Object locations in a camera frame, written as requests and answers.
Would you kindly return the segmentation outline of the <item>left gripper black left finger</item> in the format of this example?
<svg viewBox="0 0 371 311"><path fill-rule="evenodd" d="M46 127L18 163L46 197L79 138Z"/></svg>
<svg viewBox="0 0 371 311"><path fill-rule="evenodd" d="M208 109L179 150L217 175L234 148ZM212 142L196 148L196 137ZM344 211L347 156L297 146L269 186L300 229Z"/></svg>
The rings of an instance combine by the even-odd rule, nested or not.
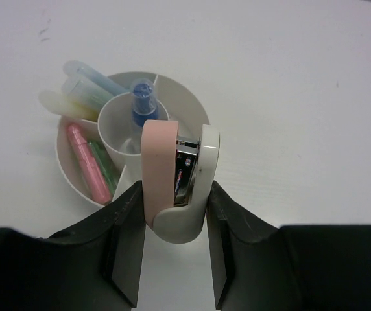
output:
<svg viewBox="0 0 371 311"><path fill-rule="evenodd" d="M0 227L0 310L135 308L145 227L140 182L49 238Z"/></svg>

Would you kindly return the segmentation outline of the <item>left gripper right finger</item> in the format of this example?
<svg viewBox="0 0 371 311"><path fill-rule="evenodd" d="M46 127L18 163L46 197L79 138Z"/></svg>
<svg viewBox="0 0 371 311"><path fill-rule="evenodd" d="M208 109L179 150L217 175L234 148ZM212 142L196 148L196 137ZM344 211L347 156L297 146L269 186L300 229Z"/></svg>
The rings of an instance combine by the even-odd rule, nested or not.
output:
<svg viewBox="0 0 371 311"><path fill-rule="evenodd" d="M371 225L277 228L218 183L207 221L217 310L371 310Z"/></svg>

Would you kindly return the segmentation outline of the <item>pink highlighter marker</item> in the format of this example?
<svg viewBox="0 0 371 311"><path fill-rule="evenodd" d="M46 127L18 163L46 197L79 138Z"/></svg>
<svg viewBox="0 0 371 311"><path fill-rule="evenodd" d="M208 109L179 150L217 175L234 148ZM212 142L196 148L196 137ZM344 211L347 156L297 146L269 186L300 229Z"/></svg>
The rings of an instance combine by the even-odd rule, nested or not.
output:
<svg viewBox="0 0 371 311"><path fill-rule="evenodd" d="M82 175L96 203L105 205L112 197L102 175L100 167L88 145L88 141L82 133L82 128L75 123L67 127L67 138L72 150L78 159Z"/></svg>

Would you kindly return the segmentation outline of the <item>white round divided organizer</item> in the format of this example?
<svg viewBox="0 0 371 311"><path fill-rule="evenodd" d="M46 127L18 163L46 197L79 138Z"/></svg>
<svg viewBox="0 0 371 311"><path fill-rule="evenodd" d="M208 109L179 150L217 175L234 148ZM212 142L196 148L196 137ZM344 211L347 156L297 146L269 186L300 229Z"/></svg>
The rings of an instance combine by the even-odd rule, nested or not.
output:
<svg viewBox="0 0 371 311"><path fill-rule="evenodd" d="M124 72L110 75L109 78L120 86L128 89L138 78L151 80L156 87L156 95L160 105L160 118L179 122L178 134L190 139L198 139L202 126L210 124L208 115L198 98L181 83L156 73ZM56 138L56 158L60 171L79 196L94 206L101 208L92 197L84 181L79 163L67 138L67 127L76 123L88 139L101 142L107 149L117 174L120 175L114 198L124 193L135 181L141 179L141 156L129 154L130 144L130 112L129 95L119 95L105 107L100 122L61 117L58 123Z"/></svg>

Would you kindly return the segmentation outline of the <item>yellow highlighter marker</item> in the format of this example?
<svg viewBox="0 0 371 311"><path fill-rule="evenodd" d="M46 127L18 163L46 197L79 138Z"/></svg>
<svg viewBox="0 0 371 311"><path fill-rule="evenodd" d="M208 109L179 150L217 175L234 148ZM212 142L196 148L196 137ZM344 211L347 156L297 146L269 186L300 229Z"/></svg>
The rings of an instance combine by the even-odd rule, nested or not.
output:
<svg viewBox="0 0 371 311"><path fill-rule="evenodd" d="M43 90L38 95L40 104L50 113L96 122L99 114L83 105L72 102L54 91Z"/></svg>

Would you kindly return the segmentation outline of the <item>blue highlighter marker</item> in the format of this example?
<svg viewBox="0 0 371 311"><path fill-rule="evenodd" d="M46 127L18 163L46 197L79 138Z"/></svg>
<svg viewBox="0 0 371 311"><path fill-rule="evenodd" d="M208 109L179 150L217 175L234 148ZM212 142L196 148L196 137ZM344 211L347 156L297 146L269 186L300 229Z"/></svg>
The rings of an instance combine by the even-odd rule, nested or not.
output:
<svg viewBox="0 0 371 311"><path fill-rule="evenodd" d="M118 96L123 93L128 93L128 89L117 84L107 76L104 76L102 73L98 72L89 65L78 61L70 60L63 65L63 71L67 76L79 74L103 88L105 91L111 93L113 96Z"/></svg>

